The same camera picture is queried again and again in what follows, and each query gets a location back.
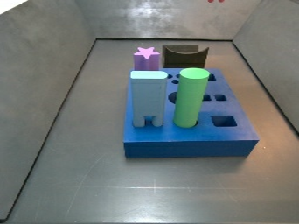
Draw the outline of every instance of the square hole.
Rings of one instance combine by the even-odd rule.
[[[232,115],[214,115],[211,117],[216,127],[236,127],[238,123]]]
[[[224,102],[227,100],[227,97],[224,94],[215,94],[214,96],[218,102]]]
[[[215,81],[215,80],[216,80],[215,75],[214,75],[214,73],[211,73],[211,74],[210,74],[208,81]]]
[[[204,102],[210,102],[211,101],[211,96],[208,94],[204,94],[202,100]]]

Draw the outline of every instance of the purple block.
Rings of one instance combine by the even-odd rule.
[[[138,47],[135,53],[135,70],[136,71],[159,71],[160,53],[155,48]]]

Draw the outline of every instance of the metal wall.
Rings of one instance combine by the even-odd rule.
[[[299,2],[263,0],[234,43],[299,130]]]
[[[99,39],[232,40],[260,0],[76,0]]]
[[[0,221],[94,42],[72,0],[31,0],[0,16]]]

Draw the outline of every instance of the blue foam block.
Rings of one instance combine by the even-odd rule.
[[[200,107],[199,123],[188,129],[174,124],[175,92],[180,68],[168,73],[163,126],[151,120],[143,128],[132,124],[131,84],[126,103],[124,148],[127,158],[247,156],[258,143],[258,133],[219,69],[210,71],[210,82]]]

